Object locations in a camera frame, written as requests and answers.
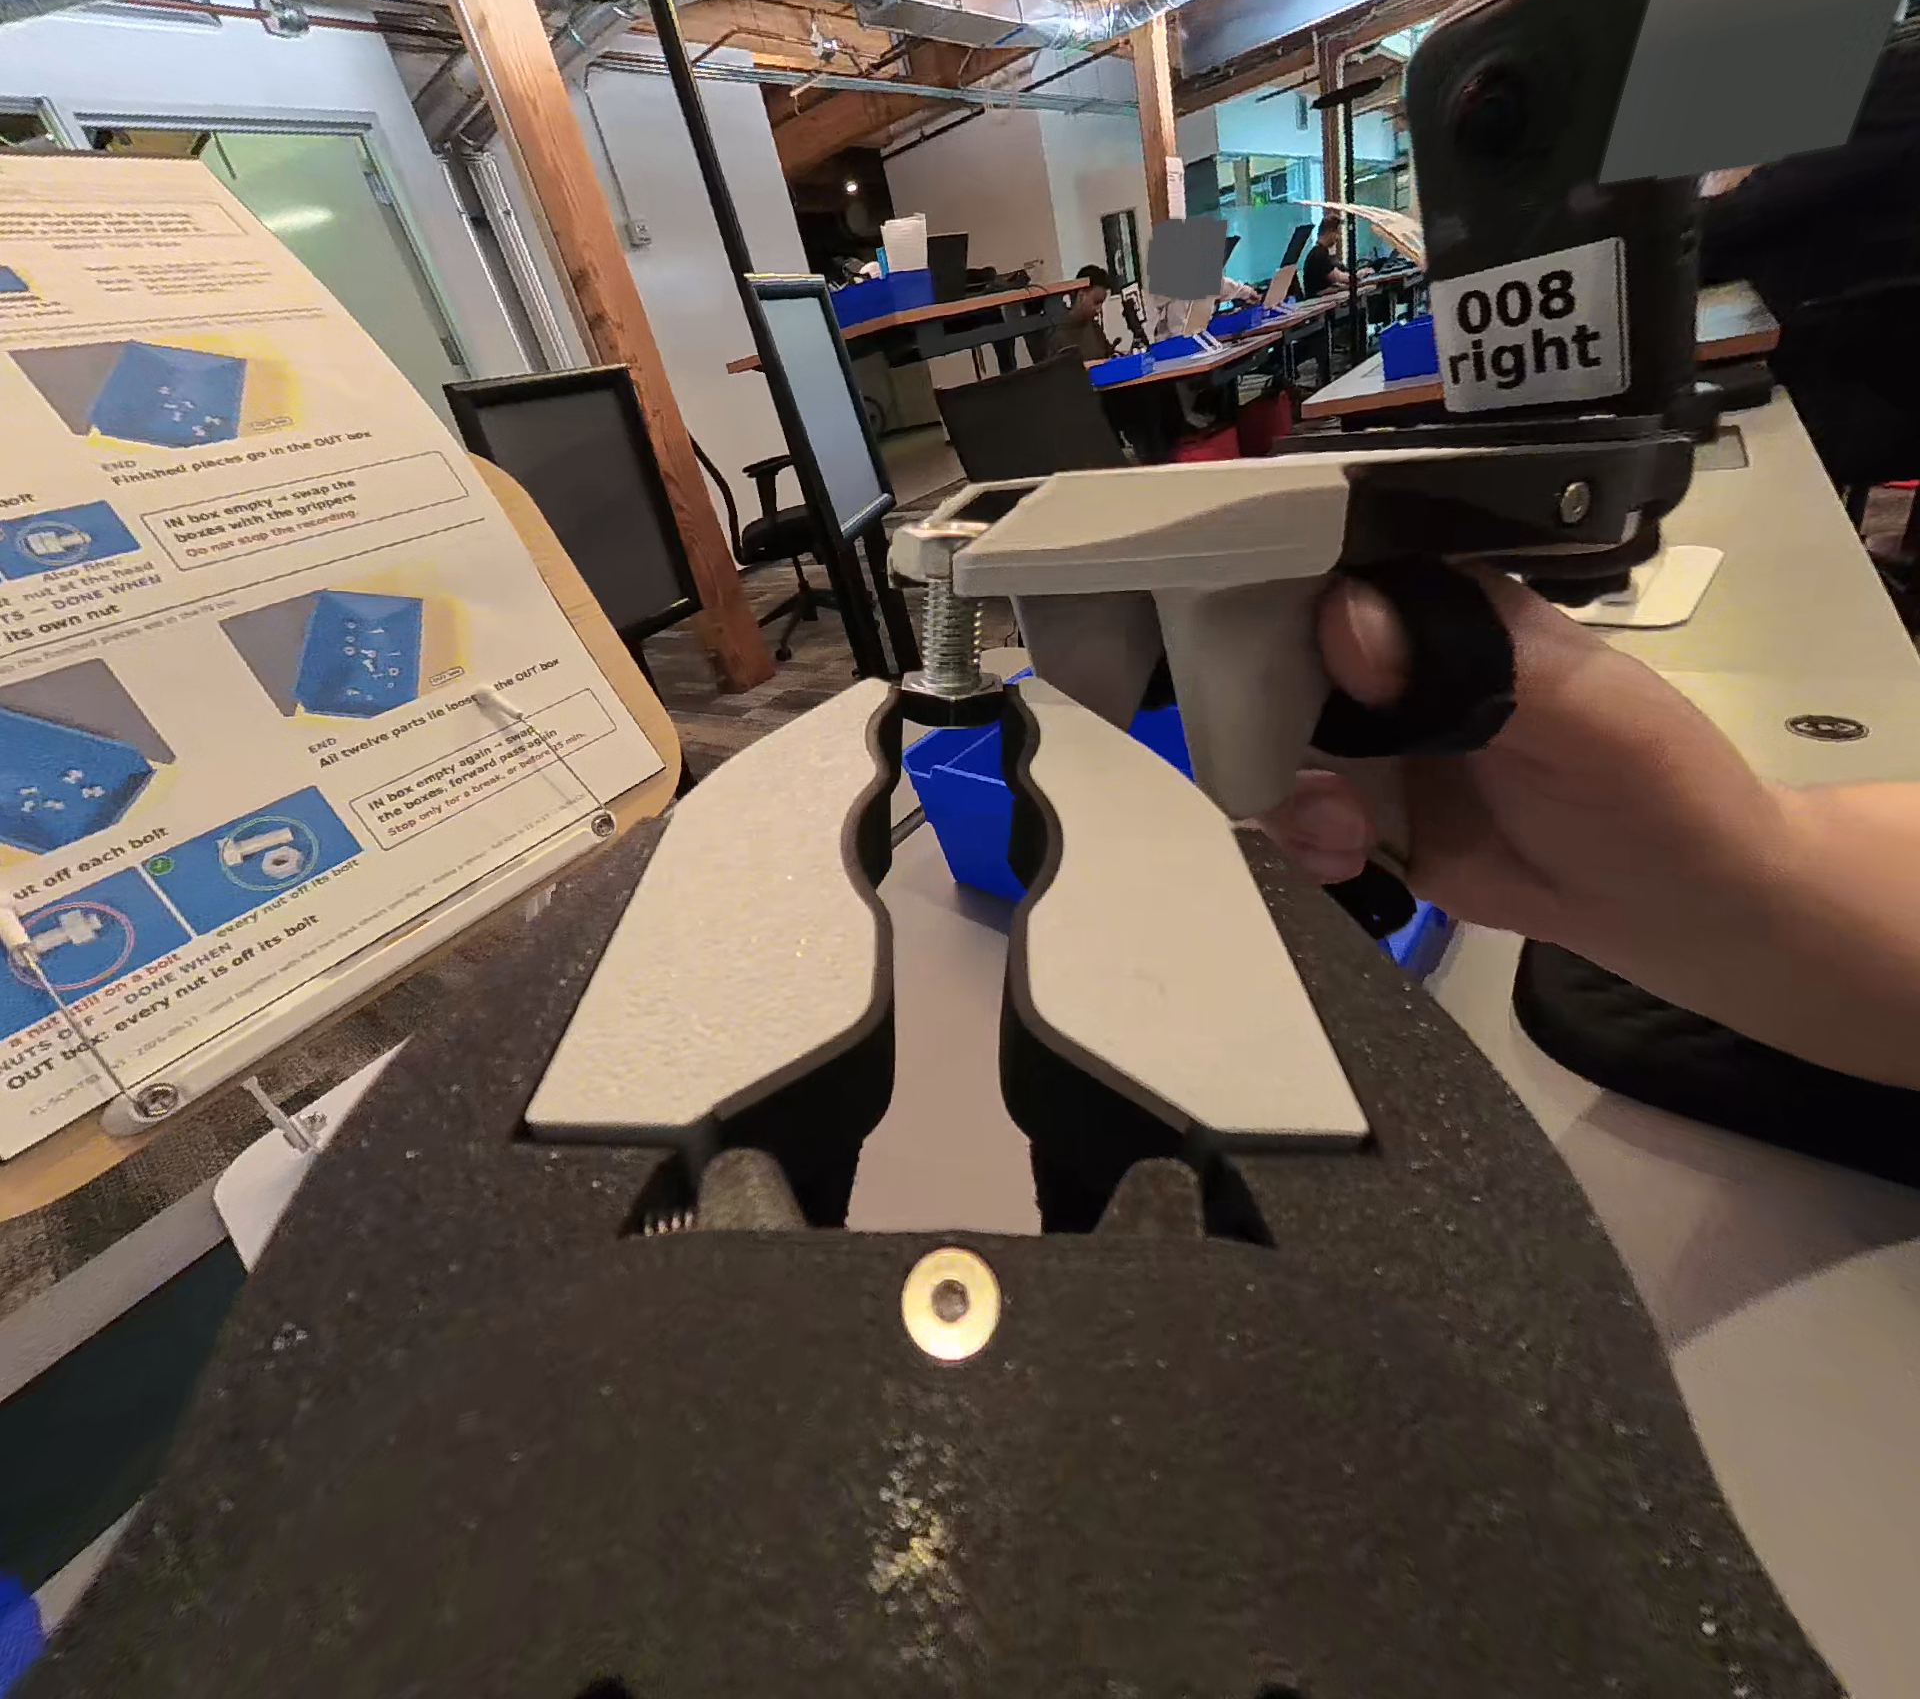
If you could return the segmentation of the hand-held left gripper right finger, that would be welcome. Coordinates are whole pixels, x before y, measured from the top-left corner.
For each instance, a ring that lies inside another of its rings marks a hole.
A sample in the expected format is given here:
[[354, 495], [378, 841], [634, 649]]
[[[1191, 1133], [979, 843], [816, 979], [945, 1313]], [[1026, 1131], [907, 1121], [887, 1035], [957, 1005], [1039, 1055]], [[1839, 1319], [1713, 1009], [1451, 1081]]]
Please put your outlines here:
[[1007, 975], [1024, 1023], [1190, 1139], [1356, 1149], [1369, 1121], [1237, 845], [1198, 785], [1037, 677], [1009, 689], [1031, 819]]

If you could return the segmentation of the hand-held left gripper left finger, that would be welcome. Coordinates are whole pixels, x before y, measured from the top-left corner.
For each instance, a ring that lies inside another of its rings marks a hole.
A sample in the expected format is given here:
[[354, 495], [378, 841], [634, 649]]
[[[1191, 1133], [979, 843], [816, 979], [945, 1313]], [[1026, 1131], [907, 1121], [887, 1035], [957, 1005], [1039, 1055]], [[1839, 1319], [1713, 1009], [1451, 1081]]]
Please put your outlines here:
[[533, 1089], [541, 1139], [857, 1151], [893, 1093], [900, 691], [863, 679], [674, 811]]

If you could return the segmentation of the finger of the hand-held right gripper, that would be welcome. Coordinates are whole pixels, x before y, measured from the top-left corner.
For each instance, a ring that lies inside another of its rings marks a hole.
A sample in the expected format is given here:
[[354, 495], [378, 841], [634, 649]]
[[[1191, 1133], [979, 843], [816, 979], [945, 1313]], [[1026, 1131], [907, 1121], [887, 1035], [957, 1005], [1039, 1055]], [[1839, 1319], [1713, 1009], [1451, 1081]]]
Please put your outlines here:
[[971, 483], [921, 519], [924, 537], [977, 537], [1018, 511], [1045, 481]]
[[953, 565], [1009, 603], [1034, 673], [1124, 729], [1157, 667], [1190, 741], [1303, 741], [1328, 703], [1313, 615], [1351, 507], [1346, 465], [1045, 475]]

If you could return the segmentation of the thick silver hex bolt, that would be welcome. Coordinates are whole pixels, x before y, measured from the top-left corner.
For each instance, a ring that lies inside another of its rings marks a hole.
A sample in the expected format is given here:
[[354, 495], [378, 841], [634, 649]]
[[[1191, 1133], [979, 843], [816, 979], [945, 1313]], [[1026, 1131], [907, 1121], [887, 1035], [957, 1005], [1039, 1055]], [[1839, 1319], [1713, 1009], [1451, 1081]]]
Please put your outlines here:
[[889, 541], [887, 565], [897, 587], [924, 595], [921, 663], [935, 675], [959, 679], [979, 669], [981, 607], [957, 595], [953, 565], [975, 537], [924, 537], [921, 521], [901, 525]]

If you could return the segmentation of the person's right hand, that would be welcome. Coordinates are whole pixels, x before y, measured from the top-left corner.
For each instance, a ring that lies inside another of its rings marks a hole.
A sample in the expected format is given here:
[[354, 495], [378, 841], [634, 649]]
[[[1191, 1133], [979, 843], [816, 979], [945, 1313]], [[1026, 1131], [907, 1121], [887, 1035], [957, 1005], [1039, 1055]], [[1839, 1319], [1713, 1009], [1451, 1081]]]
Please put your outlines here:
[[[1633, 899], [1655, 847], [1693, 819], [1719, 735], [1668, 683], [1512, 577], [1463, 575], [1498, 613], [1514, 711], [1466, 755], [1397, 761], [1403, 883], [1458, 919], [1576, 943]], [[1411, 681], [1411, 629], [1373, 581], [1339, 579], [1318, 613], [1328, 677], [1365, 707]], [[1339, 769], [1303, 769], [1252, 821], [1323, 885], [1356, 877], [1385, 833], [1380, 801]]]

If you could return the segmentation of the white flat stand base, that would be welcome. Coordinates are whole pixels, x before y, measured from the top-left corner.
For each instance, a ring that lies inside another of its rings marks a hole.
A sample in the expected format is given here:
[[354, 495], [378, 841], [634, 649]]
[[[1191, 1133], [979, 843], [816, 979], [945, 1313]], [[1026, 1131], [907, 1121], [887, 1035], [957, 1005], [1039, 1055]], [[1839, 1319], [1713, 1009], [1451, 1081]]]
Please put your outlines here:
[[1697, 613], [1721, 559], [1721, 549], [1713, 545], [1665, 545], [1632, 569], [1607, 575], [1590, 597], [1560, 603], [1558, 609], [1598, 629], [1675, 629]]

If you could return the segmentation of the wooden top desk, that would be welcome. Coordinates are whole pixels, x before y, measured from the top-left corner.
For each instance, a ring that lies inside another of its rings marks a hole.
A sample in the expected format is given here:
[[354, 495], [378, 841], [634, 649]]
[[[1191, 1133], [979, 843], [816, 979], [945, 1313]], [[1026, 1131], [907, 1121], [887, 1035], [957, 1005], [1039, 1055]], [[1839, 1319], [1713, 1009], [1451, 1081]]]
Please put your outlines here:
[[889, 367], [928, 363], [1047, 331], [1066, 319], [1082, 287], [1082, 279], [1070, 277], [889, 309], [874, 319], [843, 323], [835, 335], [852, 363], [868, 357], [880, 357]]

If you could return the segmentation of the wooden support column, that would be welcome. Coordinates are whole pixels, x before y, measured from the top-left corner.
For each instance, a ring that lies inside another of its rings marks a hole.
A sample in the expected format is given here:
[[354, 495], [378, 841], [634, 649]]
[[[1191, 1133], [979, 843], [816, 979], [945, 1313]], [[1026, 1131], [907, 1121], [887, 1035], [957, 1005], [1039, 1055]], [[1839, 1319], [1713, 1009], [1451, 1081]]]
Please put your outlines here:
[[1135, 87], [1135, 115], [1146, 179], [1147, 227], [1178, 221], [1187, 213], [1185, 163], [1180, 151], [1173, 105], [1173, 31], [1167, 13], [1151, 17], [1127, 35]]
[[512, 169], [602, 365], [627, 367], [682, 529], [719, 691], [773, 675], [536, 0], [447, 0]]

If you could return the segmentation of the white board stand base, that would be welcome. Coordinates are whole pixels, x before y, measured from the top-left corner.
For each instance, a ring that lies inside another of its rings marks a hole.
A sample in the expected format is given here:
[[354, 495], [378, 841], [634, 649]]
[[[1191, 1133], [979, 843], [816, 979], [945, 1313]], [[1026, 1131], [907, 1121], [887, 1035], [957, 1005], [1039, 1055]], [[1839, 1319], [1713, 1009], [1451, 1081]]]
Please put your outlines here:
[[257, 1077], [243, 1081], [254, 1109], [261, 1111], [271, 1133], [252, 1141], [217, 1175], [211, 1205], [245, 1273], [257, 1265], [324, 1149], [407, 1045], [410, 1039], [397, 1041], [296, 1111], [273, 1101]]

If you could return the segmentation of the black foam wrist pad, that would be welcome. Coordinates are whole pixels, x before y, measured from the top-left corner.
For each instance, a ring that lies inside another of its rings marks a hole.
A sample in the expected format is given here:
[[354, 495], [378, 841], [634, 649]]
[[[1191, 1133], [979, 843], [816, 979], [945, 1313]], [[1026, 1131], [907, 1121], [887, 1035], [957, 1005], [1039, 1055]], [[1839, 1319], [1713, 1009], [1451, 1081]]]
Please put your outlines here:
[[1512, 1009], [1576, 1077], [1657, 1111], [1918, 1185], [1918, 1093], [1817, 1067], [1672, 1005], [1558, 945], [1523, 941]]

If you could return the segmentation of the wooden instruction board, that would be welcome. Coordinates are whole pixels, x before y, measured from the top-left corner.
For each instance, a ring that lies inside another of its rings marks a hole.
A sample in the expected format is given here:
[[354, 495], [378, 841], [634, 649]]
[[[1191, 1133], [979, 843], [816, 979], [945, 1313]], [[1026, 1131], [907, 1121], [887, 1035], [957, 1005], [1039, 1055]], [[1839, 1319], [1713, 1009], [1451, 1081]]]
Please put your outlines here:
[[672, 797], [497, 475], [203, 165], [3, 153], [1, 1147], [85, 1179]]

